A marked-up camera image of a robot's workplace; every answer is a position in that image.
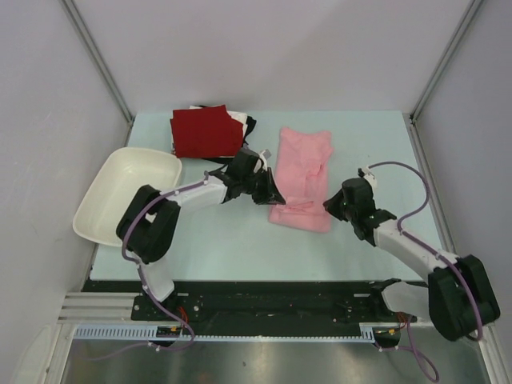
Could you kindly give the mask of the pink t shirt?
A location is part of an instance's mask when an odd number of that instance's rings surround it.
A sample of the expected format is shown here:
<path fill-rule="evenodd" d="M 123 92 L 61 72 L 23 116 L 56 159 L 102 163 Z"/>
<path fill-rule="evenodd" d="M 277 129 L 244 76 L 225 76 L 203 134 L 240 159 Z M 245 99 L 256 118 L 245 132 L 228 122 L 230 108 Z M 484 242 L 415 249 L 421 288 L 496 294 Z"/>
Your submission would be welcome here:
<path fill-rule="evenodd" d="M 328 195 L 328 162 L 334 149 L 331 132 L 280 131 L 274 180 L 284 205 L 272 206 L 269 222 L 325 234 L 331 219 L 323 206 Z"/>

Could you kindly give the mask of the white plastic bin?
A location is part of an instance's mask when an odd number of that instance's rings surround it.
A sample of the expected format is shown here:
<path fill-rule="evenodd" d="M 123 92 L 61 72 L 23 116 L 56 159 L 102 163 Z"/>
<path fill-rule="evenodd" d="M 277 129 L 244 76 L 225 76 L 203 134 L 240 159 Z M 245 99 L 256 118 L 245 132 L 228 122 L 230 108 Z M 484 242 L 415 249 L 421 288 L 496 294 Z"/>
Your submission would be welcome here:
<path fill-rule="evenodd" d="M 74 232 L 89 241 L 120 247 L 116 228 L 141 186 L 171 190 L 181 179 L 182 162 L 160 150 L 123 147 L 113 152 L 91 183 L 77 212 Z"/>

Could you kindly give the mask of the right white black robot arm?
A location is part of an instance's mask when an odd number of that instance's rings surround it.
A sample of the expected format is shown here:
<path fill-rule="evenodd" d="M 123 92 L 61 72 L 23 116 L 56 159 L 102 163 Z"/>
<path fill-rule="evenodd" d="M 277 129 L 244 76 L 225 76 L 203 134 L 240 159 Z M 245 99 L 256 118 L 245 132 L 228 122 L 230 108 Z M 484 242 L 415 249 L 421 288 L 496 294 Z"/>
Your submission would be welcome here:
<path fill-rule="evenodd" d="M 395 256 L 424 286 L 395 281 L 369 300 L 370 314 L 387 321 L 397 312 L 431 321 L 449 341 L 456 341 L 499 319 L 501 310 L 482 261 L 436 250 L 398 225 L 397 217 L 375 205 L 372 185 L 351 178 L 324 201 L 326 212 L 352 225 L 356 237 Z"/>

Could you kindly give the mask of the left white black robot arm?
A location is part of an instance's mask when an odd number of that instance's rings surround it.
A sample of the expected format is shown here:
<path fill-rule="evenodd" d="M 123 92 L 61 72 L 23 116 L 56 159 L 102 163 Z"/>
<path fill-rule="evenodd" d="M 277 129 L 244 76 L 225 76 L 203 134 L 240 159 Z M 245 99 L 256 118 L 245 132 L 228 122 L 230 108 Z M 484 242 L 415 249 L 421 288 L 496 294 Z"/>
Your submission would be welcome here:
<path fill-rule="evenodd" d="M 142 290 L 151 299 L 149 310 L 157 318 L 171 318 L 177 301 L 171 296 L 174 281 L 165 271 L 164 260 L 170 249 L 181 214 L 227 203 L 242 194 L 256 205 L 284 205 L 268 165 L 270 152 L 241 148 L 233 159 L 206 171 L 196 182 L 167 192 L 150 185 L 141 186 L 120 219 L 116 235 L 122 241 L 122 257 L 135 264 Z"/>

